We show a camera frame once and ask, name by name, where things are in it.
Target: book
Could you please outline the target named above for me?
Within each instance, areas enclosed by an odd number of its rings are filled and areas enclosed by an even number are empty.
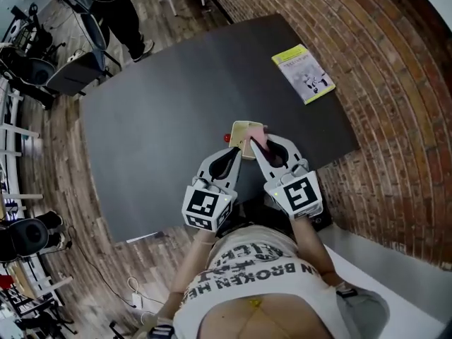
[[[271,59],[306,105],[336,87],[309,50],[301,44]]]

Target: brick wall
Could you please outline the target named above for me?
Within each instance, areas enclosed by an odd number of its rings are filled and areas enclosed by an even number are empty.
[[[452,269],[450,31],[428,2],[218,1],[234,21],[282,14],[336,82],[361,150],[318,171],[335,222]]]

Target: person standing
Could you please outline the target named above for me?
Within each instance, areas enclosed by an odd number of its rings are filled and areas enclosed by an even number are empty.
[[[140,20],[131,0],[94,0],[92,10],[101,15],[114,36],[127,47],[134,62],[153,48],[154,42],[145,41],[140,32]]]

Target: dark gray table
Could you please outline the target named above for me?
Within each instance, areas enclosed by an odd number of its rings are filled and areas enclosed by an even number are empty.
[[[320,168],[358,148],[329,93],[305,106],[271,57],[300,40],[279,15],[234,24],[154,54],[82,99],[102,214],[116,241],[182,225],[182,201],[202,160],[226,148],[236,120],[292,140]],[[243,161],[239,199],[263,187]]]

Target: electrical outlet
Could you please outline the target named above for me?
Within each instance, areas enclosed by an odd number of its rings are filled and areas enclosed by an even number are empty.
[[[141,297],[141,295],[137,294],[136,292],[132,292],[132,302],[133,302],[133,305],[135,305],[137,309],[141,310],[143,308],[143,298]]]

